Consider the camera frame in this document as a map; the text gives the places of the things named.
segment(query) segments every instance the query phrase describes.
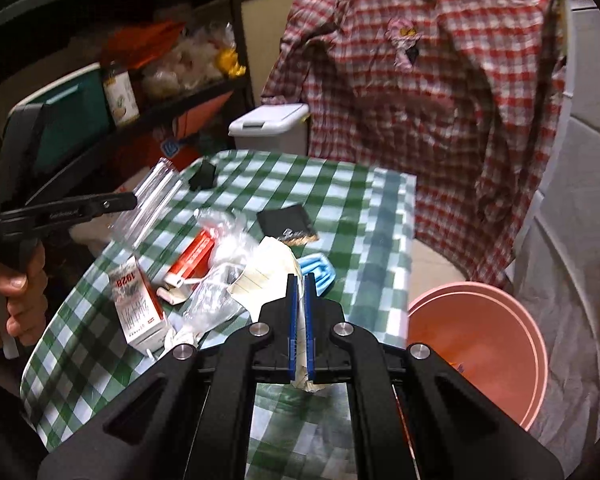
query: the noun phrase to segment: white plastic lid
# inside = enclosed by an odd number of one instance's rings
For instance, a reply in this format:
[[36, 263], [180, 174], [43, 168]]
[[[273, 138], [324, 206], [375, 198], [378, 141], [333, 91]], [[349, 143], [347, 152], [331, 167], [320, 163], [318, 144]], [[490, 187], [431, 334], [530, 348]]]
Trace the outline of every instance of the white plastic lid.
[[232, 137], [273, 136], [288, 132], [309, 116], [309, 105], [263, 105], [229, 125]]

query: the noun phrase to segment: plastic bag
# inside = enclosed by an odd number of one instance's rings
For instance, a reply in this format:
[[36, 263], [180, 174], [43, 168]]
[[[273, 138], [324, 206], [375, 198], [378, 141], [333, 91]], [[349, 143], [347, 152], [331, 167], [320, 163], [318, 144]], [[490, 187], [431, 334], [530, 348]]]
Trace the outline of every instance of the plastic bag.
[[181, 37], [173, 48], [142, 71], [142, 88], [152, 100], [194, 91], [223, 76], [245, 73], [238, 63], [230, 23], [215, 23]]
[[183, 330], [194, 335], [197, 345], [206, 332], [242, 309], [227, 288], [241, 275], [258, 243], [245, 231], [246, 219], [241, 214], [204, 208], [196, 210], [194, 217], [215, 241], [210, 270], [190, 296], [183, 318]]
[[246, 266], [258, 246], [257, 241], [246, 232], [247, 221], [243, 214], [229, 214], [215, 209], [197, 209], [194, 217], [198, 225], [211, 234], [215, 247], [209, 256], [209, 267], [222, 263]]
[[215, 266], [193, 291], [183, 315], [183, 330], [193, 334], [196, 346], [203, 335], [241, 311], [242, 305], [229, 295], [227, 288], [243, 270], [243, 266], [229, 263]]

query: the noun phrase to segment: black pouch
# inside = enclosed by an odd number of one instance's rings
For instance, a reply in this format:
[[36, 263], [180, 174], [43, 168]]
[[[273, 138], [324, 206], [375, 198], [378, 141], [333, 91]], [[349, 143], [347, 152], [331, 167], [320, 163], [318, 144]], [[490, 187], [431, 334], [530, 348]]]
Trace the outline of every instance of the black pouch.
[[288, 246], [305, 245], [319, 240], [314, 224], [301, 204], [284, 209], [265, 209], [257, 216], [265, 236], [276, 238]]

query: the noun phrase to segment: white trash bin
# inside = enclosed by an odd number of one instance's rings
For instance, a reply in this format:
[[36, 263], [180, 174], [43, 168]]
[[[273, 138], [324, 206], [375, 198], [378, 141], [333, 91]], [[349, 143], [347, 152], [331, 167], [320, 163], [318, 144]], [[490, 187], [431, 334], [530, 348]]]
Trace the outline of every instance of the white trash bin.
[[263, 105], [229, 125], [239, 150], [306, 155], [309, 105]]

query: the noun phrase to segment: teal container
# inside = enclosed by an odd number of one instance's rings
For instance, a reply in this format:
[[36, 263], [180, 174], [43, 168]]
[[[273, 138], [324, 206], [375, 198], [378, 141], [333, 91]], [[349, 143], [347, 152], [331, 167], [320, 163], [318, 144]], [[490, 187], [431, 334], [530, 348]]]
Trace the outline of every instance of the teal container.
[[45, 126], [32, 168], [34, 176], [56, 173], [84, 148], [113, 130], [99, 63], [54, 81], [18, 105], [32, 103], [46, 104]]

